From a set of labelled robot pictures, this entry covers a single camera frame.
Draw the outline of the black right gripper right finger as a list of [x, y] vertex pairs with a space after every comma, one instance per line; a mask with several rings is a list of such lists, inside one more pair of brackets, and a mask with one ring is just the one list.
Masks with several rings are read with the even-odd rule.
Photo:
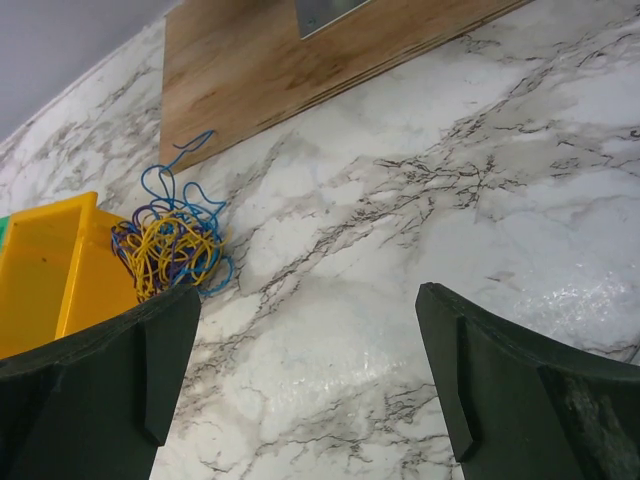
[[437, 283], [416, 303], [467, 479], [636, 479], [639, 369], [503, 319]]

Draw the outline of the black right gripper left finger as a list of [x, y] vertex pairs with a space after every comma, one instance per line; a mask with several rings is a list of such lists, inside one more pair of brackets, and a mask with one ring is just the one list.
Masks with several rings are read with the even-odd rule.
[[2, 478], [149, 478], [200, 313], [197, 290], [179, 285], [2, 360]]

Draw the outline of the green plastic bin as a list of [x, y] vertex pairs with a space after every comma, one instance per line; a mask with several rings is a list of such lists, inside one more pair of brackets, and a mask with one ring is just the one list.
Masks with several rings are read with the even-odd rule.
[[5, 234], [9, 227], [9, 220], [10, 220], [9, 216], [2, 217], [0, 219], [0, 244], [3, 244]]

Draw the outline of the yellow plastic bin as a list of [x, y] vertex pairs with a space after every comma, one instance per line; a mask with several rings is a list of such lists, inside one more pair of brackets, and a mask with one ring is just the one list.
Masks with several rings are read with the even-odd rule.
[[1, 355], [8, 358], [116, 317], [138, 303], [112, 252], [120, 217], [88, 192], [11, 214], [1, 244]]

